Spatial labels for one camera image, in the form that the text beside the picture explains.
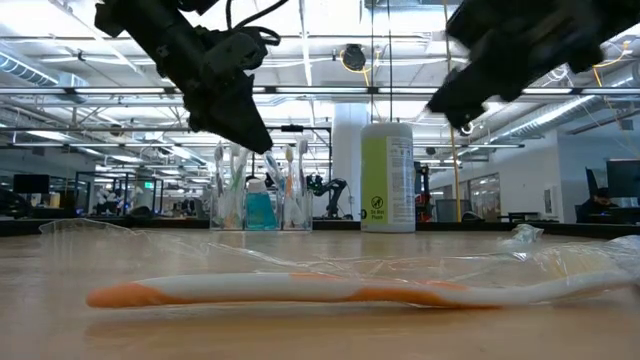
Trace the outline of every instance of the ceiling light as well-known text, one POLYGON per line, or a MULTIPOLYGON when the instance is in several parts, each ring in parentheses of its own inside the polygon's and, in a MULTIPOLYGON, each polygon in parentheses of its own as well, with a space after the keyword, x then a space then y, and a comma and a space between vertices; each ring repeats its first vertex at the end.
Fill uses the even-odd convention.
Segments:
POLYGON ((45 87, 45 88, 32 88, 32 87, 10 87, 1 88, 1 95, 65 95, 66 92, 61 88, 45 87))
POLYGON ((60 143, 14 143, 11 144, 18 147, 63 147, 64 144, 60 143))
POLYGON ((181 148, 180 146, 174 146, 172 148, 169 148, 169 151, 171 151, 172 153, 174 153, 175 155, 185 159, 185 160, 189 160, 191 159, 191 153, 183 148, 181 148))
POLYGON ((164 94, 164 88, 77 88, 78 94, 164 94))
POLYGON ((390 94, 391 91, 393 91, 394 94, 415 94, 415 95, 433 95, 436 93, 436 91, 438 91, 438 88, 436 87, 428 87, 428 88, 396 88, 394 87, 393 89, 388 88, 388 87, 384 87, 384 88, 380 88, 378 89, 378 92, 380 92, 380 94, 390 94))
POLYGON ((364 87, 280 87, 278 94, 366 94, 364 87))
POLYGON ((160 172, 167 175, 180 175, 180 170, 160 170, 160 172))
POLYGON ((69 144, 69 146, 84 147, 84 148, 105 148, 105 147, 119 147, 120 144, 69 144))
POLYGON ((28 131, 27 134, 57 141, 67 141, 70 137, 55 131, 28 131))
POLYGON ((104 156, 103 153, 97 152, 95 150, 91 150, 91 149, 85 149, 85 148, 79 148, 79 150, 86 152, 87 154, 90 155, 95 155, 95 156, 104 156))
POLYGON ((152 148, 152 147, 165 147, 167 144, 155 143, 155 144, 146 144, 146 143, 130 143, 124 144, 125 147, 141 147, 141 148, 152 148))
POLYGON ((112 155, 111 157, 116 159, 116 160, 118 160, 118 161, 128 162, 128 163, 141 163, 141 162, 144 162, 144 160, 142 160, 140 158, 133 157, 133 156, 112 155))
POLYGON ((529 88, 522 90, 523 95, 569 95, 571 89, 567 88, 529 88))

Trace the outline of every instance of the bottle label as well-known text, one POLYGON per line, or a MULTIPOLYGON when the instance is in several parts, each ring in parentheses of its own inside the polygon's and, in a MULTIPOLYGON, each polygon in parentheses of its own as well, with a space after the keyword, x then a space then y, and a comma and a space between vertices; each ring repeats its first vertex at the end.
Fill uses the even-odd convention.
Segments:
POLYGON ((403 137, 362 140, 363 224, 415 221, 413 142, 403 137))

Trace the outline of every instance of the computer monitor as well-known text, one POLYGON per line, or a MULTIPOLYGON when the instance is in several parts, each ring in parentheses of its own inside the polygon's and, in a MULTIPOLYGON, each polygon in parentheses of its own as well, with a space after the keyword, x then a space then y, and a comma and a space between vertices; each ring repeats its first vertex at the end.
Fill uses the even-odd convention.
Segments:
POLYGON ((15 174, 13 192, 18 194, 48 194, 49 175, 15 174))
POLYGON ((640 197, 640 160, 607 162, 607 180, 610 197, 640 197))

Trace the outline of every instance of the fluorescent light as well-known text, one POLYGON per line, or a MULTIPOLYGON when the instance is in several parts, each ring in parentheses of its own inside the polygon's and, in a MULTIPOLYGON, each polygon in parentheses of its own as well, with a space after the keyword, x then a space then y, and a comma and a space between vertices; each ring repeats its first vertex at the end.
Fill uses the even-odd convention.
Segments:
POLYGON ((99 153, 95 150, 91 150, 91 149, 85 149, 85 148, 79 148, 79 150, 86 152, 87 154, 91 154, 91 155, 95 155, 95 156, 104 156, 103 153, 99 153))
POLYGON ((189 160, 191 159, 191 153, 183 148, 181 148, 180 146, 174 146, 169 148, 169 151, 171 151, 172 153, 174 153, 175 155, 185 159, 185 160, 189 160))
POLYGON ((28 131, 27 134, 57 141, 67 141, 70 139, 68 136, 55 131, 28 131))
POLYGON ((522 90, 524 95, 569 95, 572 89, 567 88, 528 88, 522 90))
POLYGON ((141 148, 152 148, 152 147, 165 147, 165 146, 171 146, 170 144, 163 144, 163 143, 153 143, 153 144, 145 144, 145 143, 130 143, 130 144, 124 144, 125 147, 141 147, 141 148))
POLYGON ((596 89, 584 89, 582 91, 583 95, 638 95, 637 88, 621 88, 615 87, 620 86, 622 84, 613 84, 613 88, 596 88, 596 89))
POLYGON ((0 95, 65 95, 66 92, 61 88, 42 87, 42 88, 0 88, 0 95))
POLYGON ((140 159, 140 158, 136 158, 133 156, 125 156, 125 155, 111 155, 112 158, 118 160, 118 161, 122 161, 122 162, 129 162, 129 163, 140 163, 140 162, 144 162, 144 160, 140 159))
POLYGON ((427 159, 427 160, 419 160, 416 159, 416 161, 419 161, 421 163, 427 163, 427 164, 453 164, 453 160, 438 160, 438 159, 427 159))
POLYGON ((63 147, 64 144, 60 143, 15 143, 11 144, 18 147, 63 147))
POLYGON ((524 144, 504 144, 504 145, 472 145, 476 149, 517 149, 523 148, 524 144))
POLYGON ((119 147, 120 144, 69 144, 69 146, 84 147, 84 148, 105 148, 105 147, 119 147))
POLYGON ((280 94, 366 94, 367 88, 355 87, 279 87, 280 94))
MULTIPOLYGON (((394 94, 416 94, 416 95, 433 95, 438 88, 393 88, 394 94)), ((380 88, 380 94, 391 94, 391 88, 380 88)))
POLYGON ((164 94, 164 88, 77 88, 78 94, 164 94))

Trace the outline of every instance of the blue mouthwash bottle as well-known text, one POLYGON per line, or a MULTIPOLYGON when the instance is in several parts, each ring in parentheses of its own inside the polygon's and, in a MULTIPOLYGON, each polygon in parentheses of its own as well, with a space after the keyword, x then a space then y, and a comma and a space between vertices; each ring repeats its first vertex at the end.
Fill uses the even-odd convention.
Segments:
POLYGON ((247 229, 254 231, 278 229, 278 221, 271 206, 271 198, 262 180, 249 180, 247 187, 247 229))

